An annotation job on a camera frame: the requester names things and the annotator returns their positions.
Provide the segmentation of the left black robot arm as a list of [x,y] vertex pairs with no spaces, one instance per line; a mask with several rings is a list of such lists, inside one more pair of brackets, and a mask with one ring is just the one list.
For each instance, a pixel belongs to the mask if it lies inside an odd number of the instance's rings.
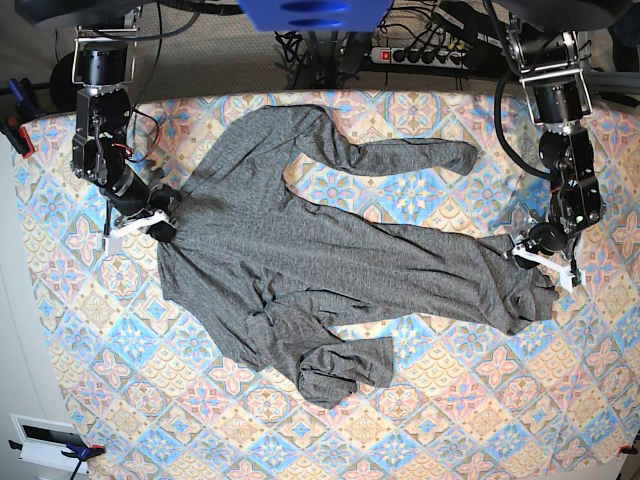
[[525,162],[506,140],[500,114],[504,80],[494,99],[496,134],[516,165],[550,186],[549,207],[543,215],[532,213],[528,226],[512,234],[513,246],[504,256],[524,269],[544,266],[556,272],[561,287],[571,291],[581,282],[575,254],[581,234],[606,213],[594,148],[583,125],[592,103],[577,35],[540,32],[512,16],[504,27],[503,45],[524,90],[531,121],[543,130],[538,144],[541,168]]

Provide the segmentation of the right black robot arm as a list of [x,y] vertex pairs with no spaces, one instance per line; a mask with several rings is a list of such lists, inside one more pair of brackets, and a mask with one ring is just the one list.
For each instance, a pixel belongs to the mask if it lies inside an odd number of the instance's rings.
[[177,190],[161,182],[160,172],[146,182],[130,166],[134,149],[127,132],[134,109],[125,75],[134,65],[125,41],[89,36],[75,40],[72,82],[81,89],[71,169],[106,200],[102,246],[108,256],[120,254],[124,239],[134,233],[170,242],[177,232],[172,212],[182,200]]

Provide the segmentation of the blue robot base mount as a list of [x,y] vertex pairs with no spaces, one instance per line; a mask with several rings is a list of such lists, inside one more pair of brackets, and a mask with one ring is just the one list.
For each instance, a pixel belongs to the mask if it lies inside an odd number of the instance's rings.
[[373,32],[391,0],[239,0],[258,31]]

